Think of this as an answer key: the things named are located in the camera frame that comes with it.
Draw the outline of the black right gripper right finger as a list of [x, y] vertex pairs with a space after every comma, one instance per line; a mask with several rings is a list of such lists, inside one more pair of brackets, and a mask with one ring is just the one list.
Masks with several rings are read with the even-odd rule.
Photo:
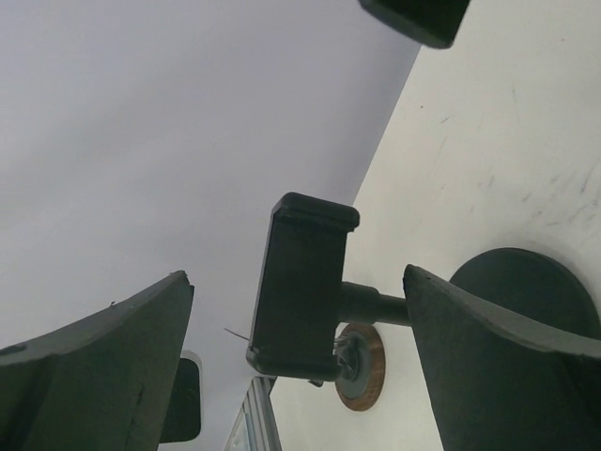
[[600, 342], [408, 265], [408, 314], [446, 450], [597, 450]]

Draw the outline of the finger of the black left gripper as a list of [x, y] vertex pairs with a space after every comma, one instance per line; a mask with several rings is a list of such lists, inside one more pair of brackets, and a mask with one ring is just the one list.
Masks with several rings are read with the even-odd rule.
[[179, 358], [161, 443], [195, 440], [202, 429], [202, 362], [190, 350]]

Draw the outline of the black phone silver edge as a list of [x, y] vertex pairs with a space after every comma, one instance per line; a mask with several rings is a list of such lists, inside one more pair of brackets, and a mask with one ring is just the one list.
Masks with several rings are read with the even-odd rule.
[[470, 0], [360, 0], [359, 4], [403, 36], [445, 50], [454, 44]]

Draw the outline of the black round-base phone stand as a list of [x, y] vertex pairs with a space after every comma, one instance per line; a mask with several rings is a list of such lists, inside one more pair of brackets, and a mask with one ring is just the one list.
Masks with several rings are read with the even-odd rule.
[[[404, 301], [342, 279], [347, 236], [360, 223], [350, 206], [287, 193], [271, 211], [246, 359], [276, 377], [335, 381], [342, 322], [408, 326]], [[593, 299], [562, 263], [520, 248], [497, 248], [462, 264], [452, 285], [548, 326], [597, 339]]]

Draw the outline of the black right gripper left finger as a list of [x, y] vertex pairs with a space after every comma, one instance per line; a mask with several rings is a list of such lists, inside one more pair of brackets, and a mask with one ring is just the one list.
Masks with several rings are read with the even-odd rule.
[[1, 350], [4, 450], [156, 450], [193, 306], [177, 271]]

